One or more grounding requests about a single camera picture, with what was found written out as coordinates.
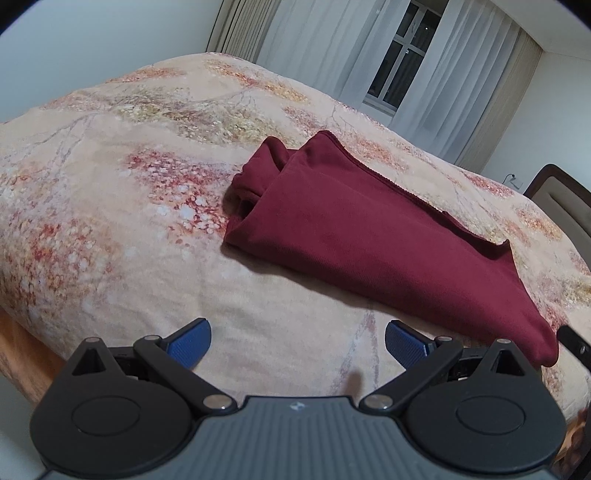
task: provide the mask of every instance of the bed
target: bed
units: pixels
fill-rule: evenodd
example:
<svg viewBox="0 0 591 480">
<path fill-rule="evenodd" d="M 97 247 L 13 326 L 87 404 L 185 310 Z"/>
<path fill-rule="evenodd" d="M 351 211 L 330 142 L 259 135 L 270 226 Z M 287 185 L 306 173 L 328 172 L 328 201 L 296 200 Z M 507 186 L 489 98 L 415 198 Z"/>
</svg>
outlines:
<svg viewBox="0 0 591 480">
<path fill-rule="evenodd" d="M 589 268 L 530 199 L 299 82 L 207 53 L 0 125 L 2 373 L 36 402 L 83 338 L 128 345 L 204 316 L 213 345 L 196 372 L 236 398 L 359 399 L 402 372 L 383 342 L 392 318 L 426 335 L 455 335 L 222 244 L 228 185 L 261 141 L 273 135 L 299 148 L 321 129 L 473 233 L 509 239 L 540 314 L 554 329 L 569 323 L 591 338 Z M 542 375 L 577 423 L 589 401 L 587 372 L 561 349 Z"/>
</svg>

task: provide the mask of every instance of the red fabric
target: red fabric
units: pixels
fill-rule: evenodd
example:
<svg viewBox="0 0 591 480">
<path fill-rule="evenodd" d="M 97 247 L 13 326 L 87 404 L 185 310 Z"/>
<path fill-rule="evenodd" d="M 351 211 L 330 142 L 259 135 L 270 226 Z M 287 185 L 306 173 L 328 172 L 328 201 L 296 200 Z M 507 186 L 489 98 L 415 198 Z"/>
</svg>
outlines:
<svg viewBox="0 0 591 480">
<path fill-rule="evenodd" d="M 267 138 L 232 187 L 241 202 L 225 242 L 471 338 L 512 339 L 536 367 L 556 363 L 556 336 L 509 242 L 470 233 L 365 167 L 330 132 L 299 150 Z"/>
</svg>

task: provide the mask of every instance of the window frame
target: window frame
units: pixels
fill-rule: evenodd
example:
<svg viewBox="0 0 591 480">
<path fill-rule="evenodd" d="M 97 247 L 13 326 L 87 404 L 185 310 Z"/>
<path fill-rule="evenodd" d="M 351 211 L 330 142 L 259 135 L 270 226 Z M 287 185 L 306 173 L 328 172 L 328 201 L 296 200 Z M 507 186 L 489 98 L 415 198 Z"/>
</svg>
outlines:
<svg viewBox="0 0 591 480">
<path fill-rule="evenodd" d="M 430 12 L 434 13 L 435 15 L 437 15 L 439 18 L 441 18 L 441 15 L 438 12 L 436 12 L 435 10 L 433 10 L 429 7 L 426 7 L 425 5 L 423 5 L 422 3 L 420 3 L 416 0 L 411 0 L 410 4 L 415 5 L 418 8 L 417 12 L 414 14 L 413 20 L 410 22 L 410 25 L 408 26 L 408 29 L 406 30 L 406 33 L 404 34 L 403 37 L 401 37 L 400 35 L 398 35 L 398 33 L 396 33 L 394 35 L 394 38 L 392 39 L 392 41 L 395 41 L 395 42 L 402 45 L 402 48 L 400 49 L 400 53 L 398 54 L 398 57 L 396 57 L 396 61 L 394 61 L 394 64 L 392 65 L 392 69 L 390 70 L 390 73 L 388 73 L 388 76 L 386 77 L 386 81 L 384 82 L 382 89 L 379 91 L 379 95 L 377 97 L 374 97 L 373 95 L 366 93 L 365 99 L 363 100 L 363 102 L 367 103 L 369 106 L 377 108 L 378 110 L 382 111 L 383 113 L 388 113 L 390 115 L 393 113 L 396 113 L 396 110 L 398 110 L 398 109 L 394 105 L 390 105 L 388 102 L 384 101 L 384 97 L 386 96 L 386 93 L 388 92 L 388 88 L 390 87 L 390 84 L 394 80 L 394 76 L 396 75 L 396 72 L 400 68 L 400 65 L 402 63 L 402 60 L 404 59 L 404 56 L 409 52 L 409 50 L 417 53 L 418 55 L 420 55 L 423 58 L 427 54 L 426 51 L 422 51 L 420 48 L 417 48 L 414 45 L 411 45 L 411 42 L 413 41 L 413 38 L 414 38 L 419 26 L 421 25 L 421 21 L 423 20 L 425 13 L 427 13 L 427 11 L 430 11 Z"/>
</svg>

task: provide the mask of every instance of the white wall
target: white wall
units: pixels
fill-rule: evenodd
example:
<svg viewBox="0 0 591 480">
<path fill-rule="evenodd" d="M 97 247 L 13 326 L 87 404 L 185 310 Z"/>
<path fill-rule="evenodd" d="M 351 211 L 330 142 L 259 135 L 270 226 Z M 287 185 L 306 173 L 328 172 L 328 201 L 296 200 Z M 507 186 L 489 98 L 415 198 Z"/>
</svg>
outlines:
<svg viewBox="0 0 591 480">
<path fill-rule="evenodd" d="M 0 122 L 72 90 L 205 51 L 222 0 L 41 0 L 0 35 Z"/>
<path fill-rule="evenodd" d="M 523 193 L 548 163 L 591 190 L 591 61 L 545 52 L 482 174 L 513 173 Z"/>
</svg>

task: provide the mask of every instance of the blue gripper pad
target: blue gripper pad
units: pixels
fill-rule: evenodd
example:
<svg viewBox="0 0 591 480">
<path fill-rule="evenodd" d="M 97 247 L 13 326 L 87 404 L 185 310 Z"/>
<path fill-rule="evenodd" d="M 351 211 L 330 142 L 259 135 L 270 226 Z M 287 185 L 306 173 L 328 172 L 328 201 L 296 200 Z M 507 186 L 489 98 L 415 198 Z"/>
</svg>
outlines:
<svg viewBox="0 0 591 480">
<path fill-rule="evenodd" d="M 430 354 L 435 347 L 433 340 L 407 327 L 399 320 L 392 320 L 386 327 L 386 350 L 405 369 Z"/>
<path fill-rule="evenodd" d="M 164 350 L 178 363 L 193 369 L 212 344 L 212 328 L 206 319 L 196 319 L 163 340 Z"/>
</svg>

